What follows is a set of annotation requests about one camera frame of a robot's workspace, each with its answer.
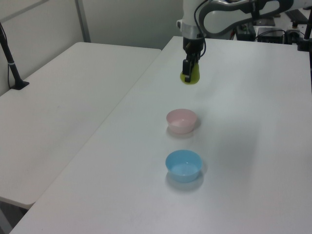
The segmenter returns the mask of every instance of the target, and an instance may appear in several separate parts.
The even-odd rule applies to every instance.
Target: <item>yellow-green object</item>
[[[196,63],[192,69],[191,82],[185,82],[185,75],[183,75],[182,72],[181,72],[180,78],[181,78],[181,81],[185,84],[196,84],[200,78],[198,63]]]

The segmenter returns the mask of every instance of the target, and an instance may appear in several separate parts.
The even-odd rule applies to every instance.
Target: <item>black stand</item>
[[[307,29],[304,34],[303,39],[298,43],[298,51],[306,51],[311,53],[312,40],[310,39],[312,30],[312,10],[310,11],[310,16],[308,19]]]
[[[1,43],[1,47],[4,51],[4,54],[6,56],[6,60],[8,61],[8,64],[11,68],[13,77],[15,79],[15,85],[13,87],[11,87],[12,89],[17,89],[17,90],[21,90],[22,88],[24,88],[25,86],[27,86],[29,84],[29,82],[23,81],[20,78],[18,69],[15,65],[15,62],[13,60],[12,54],[10,52],[9,46],[8,46],[8,42],[6,39],[6,36],[4,35],[4,32],[2,30],[2,25],[0,23],[0,43]]]

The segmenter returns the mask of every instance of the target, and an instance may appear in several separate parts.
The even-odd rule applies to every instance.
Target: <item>floor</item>
[[[9,234],[26,213],[26,209],[0,202],[0,234]]]

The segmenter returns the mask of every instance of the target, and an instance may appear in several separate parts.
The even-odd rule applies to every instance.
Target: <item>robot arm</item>
[[[311,5],[312,0],[241,0],[234,3],[225,0],[184,0],[180,29],[183,49],[187,54],[182,71],[185,81],[191,81],[193,66],[202,56],[200,53],[205,46],[205,37],[219,36],[238,25]]]

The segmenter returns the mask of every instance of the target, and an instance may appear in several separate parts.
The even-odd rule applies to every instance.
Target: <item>blue bowl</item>
[[[183,183],[195,180],[202,165],[200,156],[190,150],[174,151],[166,159],[166,167],[170,177]]]

